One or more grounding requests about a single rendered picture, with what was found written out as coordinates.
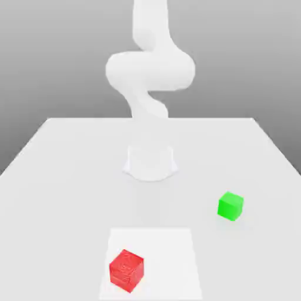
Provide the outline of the small green cube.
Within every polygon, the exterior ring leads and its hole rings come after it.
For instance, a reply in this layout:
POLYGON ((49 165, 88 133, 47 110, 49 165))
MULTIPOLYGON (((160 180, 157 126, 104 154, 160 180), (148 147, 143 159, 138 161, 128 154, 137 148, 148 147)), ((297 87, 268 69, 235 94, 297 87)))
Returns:
POLYGON ((230 221, 235 221, 242 213, 244 198, 231 192, 226 192, 218 203, 218 215, 230 221))

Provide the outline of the small red cube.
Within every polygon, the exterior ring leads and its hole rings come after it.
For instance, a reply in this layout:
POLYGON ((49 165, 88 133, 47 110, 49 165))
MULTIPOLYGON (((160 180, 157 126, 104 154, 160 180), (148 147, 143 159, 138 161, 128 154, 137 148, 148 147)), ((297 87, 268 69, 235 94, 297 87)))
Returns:
POLYGON ((111 283, 131 293, 144 276, 144 258, 123 249, 109 264, 111 283))

